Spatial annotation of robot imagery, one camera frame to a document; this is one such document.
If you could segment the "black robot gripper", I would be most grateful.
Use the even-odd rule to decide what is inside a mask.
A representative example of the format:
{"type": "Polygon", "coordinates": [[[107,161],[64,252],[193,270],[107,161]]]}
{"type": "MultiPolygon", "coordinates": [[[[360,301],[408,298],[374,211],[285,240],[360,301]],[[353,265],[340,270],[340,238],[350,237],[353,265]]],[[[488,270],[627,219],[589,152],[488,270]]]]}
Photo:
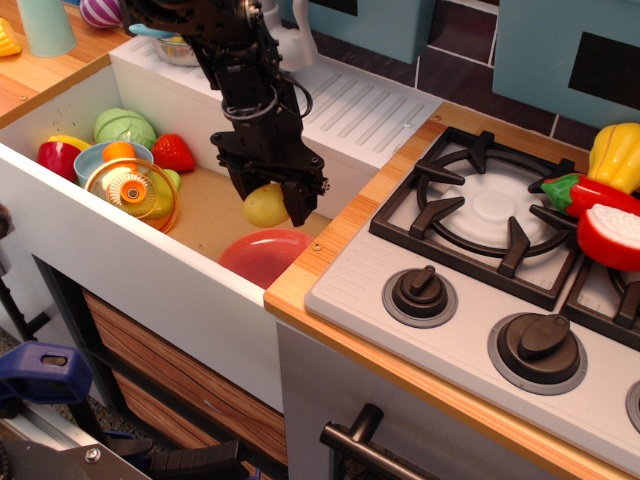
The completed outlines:
{"type": "Polygon", "coordinates": [[[215,132],[211,143],[242,200],[269,183],[281,183],[285,209],[301,227],[325,193],[324,160],[302,139],[302,121],[288,113],[267,119],[234,120],[231,131],[215,132]]]}

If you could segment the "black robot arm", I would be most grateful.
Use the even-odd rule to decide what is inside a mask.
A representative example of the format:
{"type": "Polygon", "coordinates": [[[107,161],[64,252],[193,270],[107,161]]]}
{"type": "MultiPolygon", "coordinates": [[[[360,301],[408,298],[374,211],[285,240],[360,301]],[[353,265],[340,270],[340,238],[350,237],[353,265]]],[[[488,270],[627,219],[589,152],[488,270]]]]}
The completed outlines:
{"type": "Polygon", "coordinates": [[[222,94],[230,132],[210,141],[236,191],[247,198],[279,185],[292,224],[303,225],[328,188],[323,159],[302,139],[301,85],[280,69],[282,56],[257,1],[128,1],[131,19],[181,36],[210,86],[222,94]]]}

